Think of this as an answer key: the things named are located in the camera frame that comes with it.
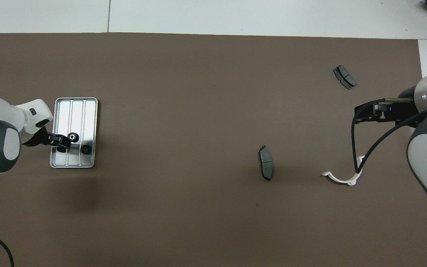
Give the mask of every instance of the silver rectangular tray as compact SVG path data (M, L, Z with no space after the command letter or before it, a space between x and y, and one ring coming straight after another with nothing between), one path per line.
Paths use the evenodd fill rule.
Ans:
M79 135L66 152L59 152L56 147L50 151L52 168L77 169L90 168L95 162L95 139L98 113L96 98L59 98L54 110L53 133L67 136L70 132ZM90 154L83 154L81 146L89 145Z

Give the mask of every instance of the white floor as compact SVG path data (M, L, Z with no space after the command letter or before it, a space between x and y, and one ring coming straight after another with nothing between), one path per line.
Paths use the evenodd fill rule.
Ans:
M421 0L0 0L0 33L163 32L419 39Z

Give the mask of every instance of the white curved plastic part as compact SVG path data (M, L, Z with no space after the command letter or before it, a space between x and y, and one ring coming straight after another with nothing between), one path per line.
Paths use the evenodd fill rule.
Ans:
M357 163L360 165L361 164L361 161L362 161L362 159L364 158L365 156L358 156L357 157ZM332 179L333 181L336 181L336 182L339 182L339 183L341 183L341 184L348 184L348 185L355 185L355 184L357 184L357 179L359 179L359 177L360 177L360 175L361 175L361 172L363 171L363 168L360 170L360 172L358 173L358 174L354 174L353 176L352 176L352 178L350 178L350 179L348 179L348 180L345 180L345 181L343 181L343 180L340 180L340 179L337 179L330 171L326 171L326 172L324 172L323 174L322 174L322 176L329 176L329 178L330 179Z

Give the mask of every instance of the metal tray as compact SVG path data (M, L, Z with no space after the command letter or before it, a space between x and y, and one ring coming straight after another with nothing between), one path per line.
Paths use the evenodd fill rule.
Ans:
M50 151L50 166L61 169L90 168L95 162L95 139L98 113L96 98L59 98L54 111L53 133L67 136L75 132L80 136L66 152L55 147ZM89 145L90 154L83 154L81 146Z

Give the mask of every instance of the brown table surface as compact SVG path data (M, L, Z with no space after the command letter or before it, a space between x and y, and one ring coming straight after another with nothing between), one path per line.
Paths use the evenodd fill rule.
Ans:
M416 40L0 34L1 98L100 101L92 169L52 169L38 146L0 175L0 238L25 267L427 266L410 129L355 186L320 176L354 173L356 105L420 78ZM358 153L392 126L358 125Z

